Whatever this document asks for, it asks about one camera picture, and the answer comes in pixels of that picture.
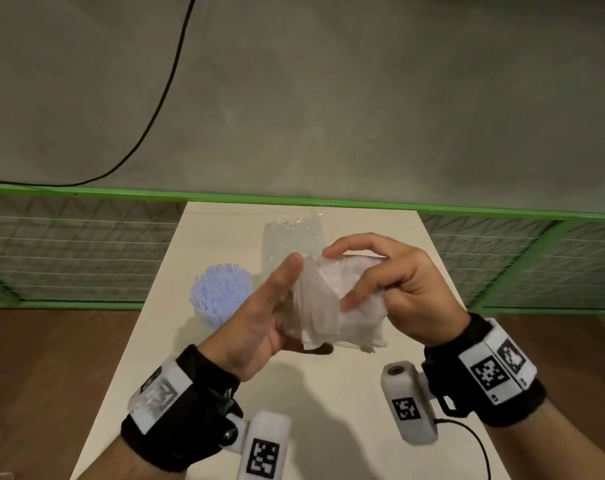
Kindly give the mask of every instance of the hand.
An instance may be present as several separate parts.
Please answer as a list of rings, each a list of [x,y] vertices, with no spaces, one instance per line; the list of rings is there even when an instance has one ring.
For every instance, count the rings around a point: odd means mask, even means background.
[[[324,344],[305,351],[300,341],[287,337],[277,326],[279,314],[291,313],[291,288],[303,272],[304,260],[290,254],[241,307],[208,339],[200,353],[241,381],[250,380],[281,350],[327,355]]]
[[[325,258],[346,251],[371,250],[387,261],[367,269],[354,289],[340,302],[349,311],[371,294],[384,291],[389,320],[398,330],[426,346],[456,338],[469,324],[469,314],[458,303],[429,255],[422,249],[375,233],[341,237],[327,247]]]

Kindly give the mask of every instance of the forearm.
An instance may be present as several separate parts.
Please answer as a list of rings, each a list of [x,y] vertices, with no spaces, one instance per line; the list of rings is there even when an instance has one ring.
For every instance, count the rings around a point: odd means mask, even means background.
[[[79,480],[182,480],[185,472],[167,473],[147,463],[118,436]]]
[[[512,480],[605,480],[605,453],[548,401],[526,420],[487,432]]]

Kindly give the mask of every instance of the concrete wall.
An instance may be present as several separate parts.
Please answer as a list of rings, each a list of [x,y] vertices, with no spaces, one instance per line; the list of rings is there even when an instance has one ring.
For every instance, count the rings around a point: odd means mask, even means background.
[[[0,0],[0,178],[136,142],[188,0]],[[605,212],[605,0],[198,0],[97,183]]]

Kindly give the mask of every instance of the wrist strap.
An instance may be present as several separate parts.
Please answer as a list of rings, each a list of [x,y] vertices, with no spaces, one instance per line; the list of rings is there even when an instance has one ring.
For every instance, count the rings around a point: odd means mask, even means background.
[[[511,426],[538,409],[546,390],[535,378],[536,367],[498,322],[470,316],[454,340],[425,348],[429,388],[448,416],[467,417],[475,411],[488,426]]]
[[[239,384],[190,345],[132,396],[120,434],[145,461],[166,472],[183,472],[221,450],[223,435],[234,427],[226,414],[243,417],[232,399]]]

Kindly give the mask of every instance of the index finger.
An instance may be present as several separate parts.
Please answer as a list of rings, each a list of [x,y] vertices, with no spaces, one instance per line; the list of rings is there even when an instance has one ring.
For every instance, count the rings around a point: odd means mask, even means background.
[[[407,254],[411,249],[412,246],[396,241],[391,237],[367,232],[341,237],[338,241],[326,247],[322,255],[328,259],[337,259],[346,251],[370,250],[380,256],[396,258]]]

